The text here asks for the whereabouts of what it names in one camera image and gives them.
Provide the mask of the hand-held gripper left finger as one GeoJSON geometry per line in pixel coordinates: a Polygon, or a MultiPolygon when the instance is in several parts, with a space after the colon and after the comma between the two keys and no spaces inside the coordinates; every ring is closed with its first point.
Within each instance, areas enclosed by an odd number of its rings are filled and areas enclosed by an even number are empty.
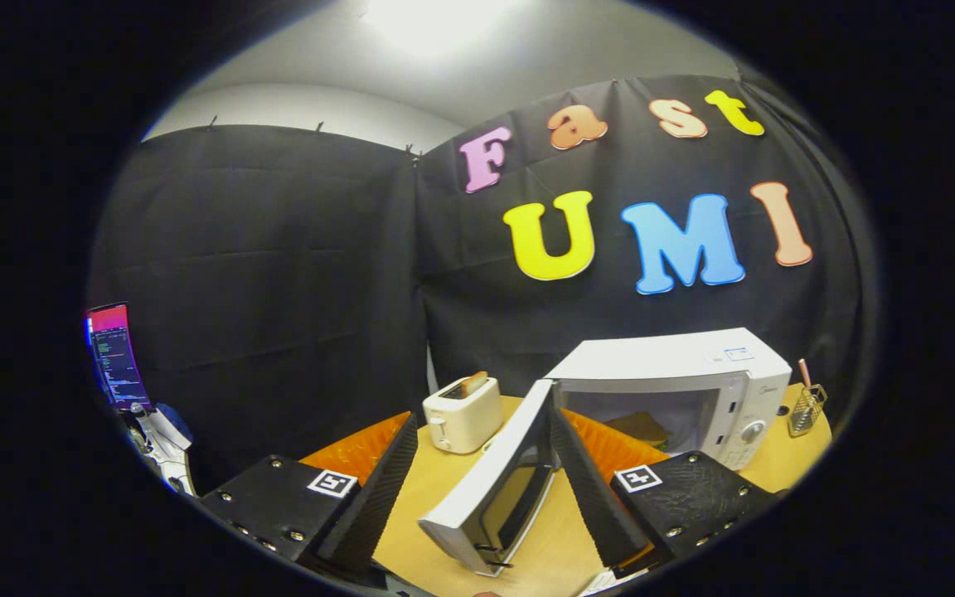
{"type": "Polygon", "coordinates": [[[418,447],[402,412],[302,460],[270,454],[198,502],[279,558],[348,581],[375,581],[374,552],[418,447]]]}

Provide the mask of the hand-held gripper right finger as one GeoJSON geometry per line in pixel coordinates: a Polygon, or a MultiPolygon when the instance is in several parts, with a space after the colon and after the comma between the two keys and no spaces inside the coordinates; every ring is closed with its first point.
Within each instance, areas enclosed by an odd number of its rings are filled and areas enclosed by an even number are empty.
{"type": "Polygon", "coordinates": [[[779,502],[701,451],[605,477],[567,411],[550,408],[549,425],[600,562],[620,579],[708,551],[779,502]]]}

